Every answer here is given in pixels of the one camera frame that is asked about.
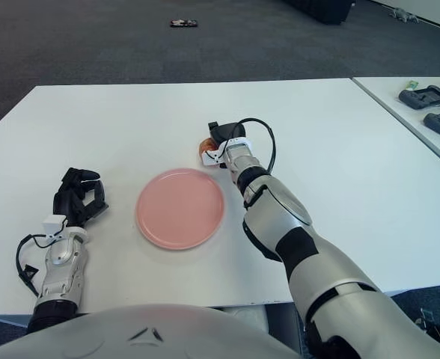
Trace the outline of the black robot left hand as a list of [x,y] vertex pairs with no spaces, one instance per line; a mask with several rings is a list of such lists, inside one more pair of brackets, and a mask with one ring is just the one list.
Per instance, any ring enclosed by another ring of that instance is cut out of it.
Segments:
[[53,200],[53,214],[65,215],[68,227],[84,228],[108,207],[100,175],[85,169],[69,168]]

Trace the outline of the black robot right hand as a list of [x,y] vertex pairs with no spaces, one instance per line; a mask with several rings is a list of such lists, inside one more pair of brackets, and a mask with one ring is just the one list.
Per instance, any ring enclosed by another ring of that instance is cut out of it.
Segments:
[[209,137],[199,145],[199,156],[204,166],[223,166],[227,147],[244,144],[245,127],[238,123],[208,123]]

